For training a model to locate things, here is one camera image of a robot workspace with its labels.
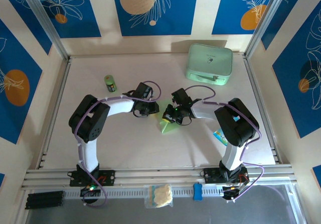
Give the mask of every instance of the floor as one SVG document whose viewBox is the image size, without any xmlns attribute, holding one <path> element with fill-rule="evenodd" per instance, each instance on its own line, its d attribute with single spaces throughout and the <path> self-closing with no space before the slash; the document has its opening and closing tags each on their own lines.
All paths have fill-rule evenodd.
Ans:
<svg viewBox="0 0 321 224">
<path fill-rule="evenodd" d="M 78 162 L 77 143 L 68 120 L 83 97 L 119 96 L 136 89 L 141 81 L 152 80 L 162 89 L 159 103 L 171 99 L 179 88 L 199 82 L 186 79 L 187 54 L 109 55 L 74 58 L 64 88 L 49 149 L 43 164 L 45 169 L 75 168 Z M 104 76 L 113 75 L 117 91 L 110 93 Z M 260 124 L 263 138 L 245 152 L 244 161 L 275 164 L 255 96 L 241 54 L 234 54 L 233 72 L 224 86 L 208 85 L 216 91 L 215 101 L 228 102 L 240 98 Z M 211 94 L 205 88 L 188 90 L 192 99 Z M 97 156 L 102 168 L 151 168 L 218 165 L 226 147 L 213 132 L 217 121 L 196 119 L 192 124 L 162 134 L 157 116 L 135 118 L 131 113 L 108 117 L 97 141 Z"/>
<path fill-rule="evenodd" d="M 66 200 L 62 207 L 30 210 L 27 224 L 65 223 L 296 223 L 286 189 L 254 186 L 235 203 L 221 197 L 174 198 L 173 207 L 146 209 L 144 199 L 110 199 L 104 208 L 88 208 L 81 200 Z"/>
</svg>

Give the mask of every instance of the green triangular object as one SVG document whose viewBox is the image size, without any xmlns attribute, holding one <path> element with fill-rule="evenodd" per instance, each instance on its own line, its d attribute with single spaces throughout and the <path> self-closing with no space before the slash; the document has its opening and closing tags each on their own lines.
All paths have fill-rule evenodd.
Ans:
<svg viewBox="0 0 321 224">
<path fill-rule="evenodd" d="M 159 112 L 156 114 L 157 120 L 159 122 L 160 130 L 162 134 L 165 134 L 169 131 L 175 130 L 179 127 L 178 124 L 176 123 L 169 123 L 166 122 L 162 119 L 163 113 L 165 112 L 165 109 L 167 108 L 167 105 L 173 104 L 173 102 L 170 99 L 162 100 L 162 101 L 157 101 L 159 105 Z"/>
</svg>

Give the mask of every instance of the white table surface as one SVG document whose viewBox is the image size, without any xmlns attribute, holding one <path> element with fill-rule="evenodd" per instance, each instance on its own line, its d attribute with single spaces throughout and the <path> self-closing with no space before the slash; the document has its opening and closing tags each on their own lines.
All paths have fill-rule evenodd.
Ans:
<svg viewBox="0 0 321 224">
<path fill-rule="evenodd" d="M 171 93 L 181 87 L 202 84 L 185 78 L 187 59 L 187 54 L 110 55 L 73 59 L 44 168 L 76 167 L 77 143 L 68 120 L 85 95 L 91 94 L 97 98 L 119 96 L 136 89 L 141 81 L 152 80 L 162 88 L 160 99 L 169 99 Z M 107 91 L 104 83 L 107 74 L 115 79 L 115 93 Z M 275 164 L 242 55 L 234 54 L 233 72 L 226 85 L 203 85 L 215 89 L 215 101 L 227 102 L 234 97 L 240 98 L 258 120 L 263 138 L 250 145 L 244 161 Z M 158 90 L 152 87 L 156 96 Z M 188 94 L 195 99 L 212 93 L 205 88 L 192 88 Z M 213 135 L 218 128 L 216 121 L 196 119 L 189 126 L 162 134 L 155 116 L 139 119 L 132 113 L 117 114 L 108 117 L 98 138 L 98 161 L 102 168 L 218 165 L 226 149 Z"/>
</svg>

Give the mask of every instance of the blue eraser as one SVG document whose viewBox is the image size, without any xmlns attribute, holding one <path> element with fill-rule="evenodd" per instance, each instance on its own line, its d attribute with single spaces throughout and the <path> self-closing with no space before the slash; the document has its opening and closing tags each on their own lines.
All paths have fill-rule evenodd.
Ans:
<svg viewBox="0 0 321 224">
<path fill-rule="evenodd" d="M 193 196 L 193 200 L 198 200 L 198 201 L 201 201 L 203 200 L 203 197 L 202 197 L 202 184 L 200 183 L 195 183 L 193 185 L 193 188 L 194 188 L 194 196 Z"/>
</svg>

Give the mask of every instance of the floral wall print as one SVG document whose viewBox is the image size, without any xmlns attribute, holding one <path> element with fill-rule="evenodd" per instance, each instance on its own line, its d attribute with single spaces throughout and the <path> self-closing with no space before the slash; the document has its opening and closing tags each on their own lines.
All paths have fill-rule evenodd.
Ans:
<svg viewBox="0 0 321 224">
<path fill-rule="evenodd" d="M 41 74 L 41 68 L 0 20 L 1 138 L 17 143 Z"/>
<path fill-rule="evenodd" d="M 252 34 L 269 1 L 221 0 L 212 34 Z"/>
<path fill-rule="evenodd" d="M 36 16 L 31 11 L 28 3 L 26 0 L 9 0 L 13 7 L 16 9 L 22 20 L 28 26 L 32 34 L 35 36 L 41 47 L 44 51 L 49 54 L 52 42 L 50 41 L 49 37 L 47 36 L 46 32 L 43 30 L 42 26 L 38 22 Z"/>
<path fill-rule="evenodd" d="M 123 36 L 190 35 L 196 0 L 115 0 Z"/>
<path fill-rule="evenodd" d="M 287 16 L 292 11 L 297 0 L 283 0 L 277 8 L 270 24 L 264 32 L 261 41 L 265 49 L 269 47 L 277 32 L 285 22 Z"/>
<path fill-rule="evenodd" d="M 18 8 L 23 7 L 21 12 L 26 13 L 28 18 L 31 10 L 25 0 L 11 1 L 17 2 Z M 40 2 L 61 38 L 101 37 L 90 0 L 40 0 Z"/>
<path fill-rule="evenodd" d="M 300 137 L 321 127 L 321 1 L 273 64 Z"/>
</svg>

